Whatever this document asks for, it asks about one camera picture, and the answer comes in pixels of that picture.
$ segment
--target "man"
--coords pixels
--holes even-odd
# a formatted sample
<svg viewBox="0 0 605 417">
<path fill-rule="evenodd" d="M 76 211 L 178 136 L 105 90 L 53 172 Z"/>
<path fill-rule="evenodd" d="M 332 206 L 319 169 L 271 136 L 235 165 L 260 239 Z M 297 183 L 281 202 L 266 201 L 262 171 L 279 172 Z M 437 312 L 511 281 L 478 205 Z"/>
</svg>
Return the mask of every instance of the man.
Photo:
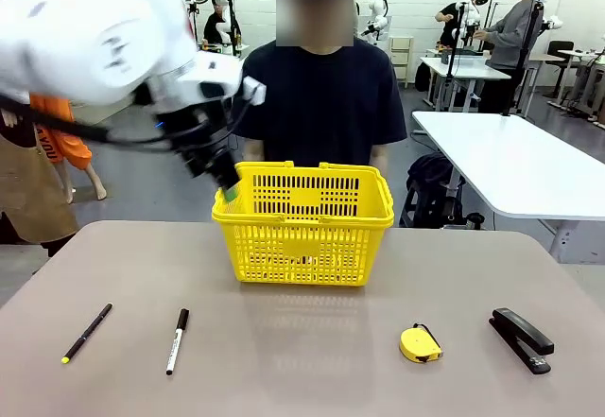
<svg viewBox="0 0 605 417">
<path fill-rule="evenodd" d="M 272 42 L 246 59 L 244 73 L 267 85 L 267 97 L 240 120 L 245 160 L 373 165 L 387 174 L 387 144 L 406 138 L 401 98 L 389 56 L 352 42 L 352 2 L 292 0 L 288 43 L 299 46 Z"/>
<path fill-rule="evenodd" d="M 531 0 L 521 0 L 498 23 L 475 33 L 475 39 L 494 45 L 492 58 L 487 64 L 511 76 L 508 80 L 486 81 L 481 92 L 480 113 L 504 113 L 510 107 L 514 92 L 523 80 L 529 52 L 538 40 L 544 17 L 541 11 L 533 31 L 528 31 L 533 8 Z M 517 69 L 526 35 L 530 37 L 526 61 L 522 62 L 521 69 Z"/>
<path fill-rule="evenodd" d="M 4 12 L 16 17 L 25 16 L 43 2 L 0 0 L 11 3 L 12 9 Z M 0 18 L 0 27 L 10 20 Z M 27 93 L 7 85 L 0 81 L 0 92 L 29 103 Z M 23 239 L 42 244 L 48 256 L 53 256 L 78 231 L 78 224 L 37 142 L 33 124 L 13 113 L 0 112 L 0 234 L 7 235 L 10 242 Z"/>
<path fill-rule="evenodd" d="M 225 23 L 223 20 L 223 7 L 219 6 L 215 0 L 212 0 L 212 5 L 215 8 L 215 13 L 208 17 L 208 21 L 206 22 L 206 26 L 204 28 L 204 41 L 205 43 L 217 44 L 222 43 L 222 39 L 218 30 L 216 29 L 216 25 L 219 23 Z"/>
<path fill-rule="evenodd" d="M 443 9 L 441 12 L 437 12 L 435 20 L 438 22 L 444 22 L 443 34 L 441 34 L 440 43 L 443 46 L 454 47 L 454 30 L 458 26 L 458 11 L 456 10 L 456 3 L 452 3 Z"/>
</svg>

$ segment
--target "person's hand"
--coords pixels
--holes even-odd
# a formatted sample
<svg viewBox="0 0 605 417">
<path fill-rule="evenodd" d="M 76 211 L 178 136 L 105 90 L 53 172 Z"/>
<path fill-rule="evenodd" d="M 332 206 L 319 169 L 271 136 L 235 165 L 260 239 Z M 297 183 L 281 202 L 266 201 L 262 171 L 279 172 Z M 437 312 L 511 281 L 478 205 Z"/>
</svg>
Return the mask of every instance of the person's hand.
<svg viewBox="0 0 605 417">
<path fill-rule="evenodd" d="M 480 41 L 487 42 L 489 34 L 489 32 L 480 29 L 473 35 L 473 39 L 479 39 Z"/>
<path fill-rule="evenodd" d="M 5 112 L 4 110 L 0 110 L 0 112 L 2 112 L 2 120 L 4 121 L 5 126 L 12 128 L 15 127 L 19 122 L 17 116 L 15 116 L 13 113 Z"/>
</svg>

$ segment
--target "black pen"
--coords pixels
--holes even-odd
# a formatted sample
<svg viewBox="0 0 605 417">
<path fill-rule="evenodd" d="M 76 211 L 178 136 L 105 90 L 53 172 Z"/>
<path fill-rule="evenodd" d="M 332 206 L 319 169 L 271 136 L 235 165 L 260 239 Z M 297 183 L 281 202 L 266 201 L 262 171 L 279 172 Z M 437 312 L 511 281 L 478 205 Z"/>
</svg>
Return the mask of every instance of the black pen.
<svg viewBox="0 0 605 417">
<path fill-rule="evenodd" d="M 174 365 L 177 363 L 177 354 L 179 353 L 179 346 L 181 346 L 182 333 L 187 328 L 187 320 L 189 319 L 189 310 L 183 308 L 181 314 L 179 314 L 179 322 L 177 322 L 177 332 L 172 342 L 172 349 L 170 350 L 170 357 L 168 358 L 168 367 L 166 368 L 166 374 L 171 375 L 174 372 Z"/>
<path fill-rule="evenodd" d="M 67 351 L 67 354 L 60 360 L 61 363 L 69 363 L 69 361 L 72 359 L 72 357 L 75 356 L 76 353 L 79 351 L 79 348 L 81 348 L 82 345 L 86 342 L 88 337 L 90 337 L 93 334 L 93 332 L 95 331 L 95 329 L 98 327 L 98 325 L 101 324 L 101 321 L 103 321 L 105 319 L 105 317 L 110 312 L 112 307 L 113 307 L 113 304 L 105 305 L 105 308 L 103 308 L 103 310 L 95 318 L 93 323 L 88 326 L 88 329 L 86 329 L 84 331 L 82 336 L 76 340 L 76 342 L 74 343 L 74 346 L 72 346 L 69 349 L 69 351 Z"/>
</svg>

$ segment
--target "orange figure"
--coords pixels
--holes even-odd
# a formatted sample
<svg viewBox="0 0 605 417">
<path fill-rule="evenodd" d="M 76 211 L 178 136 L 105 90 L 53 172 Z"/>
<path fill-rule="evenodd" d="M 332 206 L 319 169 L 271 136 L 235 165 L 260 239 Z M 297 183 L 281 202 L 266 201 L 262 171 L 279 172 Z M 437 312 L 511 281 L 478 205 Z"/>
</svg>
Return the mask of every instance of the orange figure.
<svg viewBox="0 0 605 417">
<path fill-rule="evenodd" d="M 59 119 L 74 122 L 74 116 L 68 100 L 30 94 L 29 104 L 31 108 L 38 111 L 52 114 Z M 103 182 L 101 182 L 91 164 L 93 153 L 82 143 L 81 139 L 61 131 L 50 130 L 43 126 L 36 126 L 36 130 L 46 157 L 55 166 L 59 174 L 63 184 L 63 193 L 68 203 L 71 203 L 74 199 L 74 186 L 67 172 L 64 159 L 67 159 L 71 165 L 88 175 L 95 188 L 98 200 L 107 198 L 107 191 L 103 186 Z"/>
</svg>

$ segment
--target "black bag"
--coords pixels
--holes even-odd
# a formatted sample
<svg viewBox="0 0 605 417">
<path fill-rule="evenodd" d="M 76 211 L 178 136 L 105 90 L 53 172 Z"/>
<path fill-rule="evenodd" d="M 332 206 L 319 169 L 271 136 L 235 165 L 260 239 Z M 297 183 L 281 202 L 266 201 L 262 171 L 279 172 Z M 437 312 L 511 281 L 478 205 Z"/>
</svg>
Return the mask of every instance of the black bag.
<svg viewBox="0 0 605 417">
<path fill-rule="evenodd" d="M 416 71 L 416 80 L 414 81 L 414 86 L 416 90 L 425 93 L 428 91 L 428 87 L 431 84 L 431 69 L 422 62 L 418 66 L 418 70 Z"/>
<path fill-rule="evenodd" d="M 464 178 L 460 179 L 455 197 L 446 195 L 453 169 L 441 152 L 424 155 L 414 162 L 407 172 L 407 197 L 400 227 L 439 229 L 444 225 L 465 223 L 461 203 Z M 416 203 L 413 203 L 414 197 L 417 197 Z M 414 213 L 413 219 L 409 218 L 410 212 Z"/>
</svg>

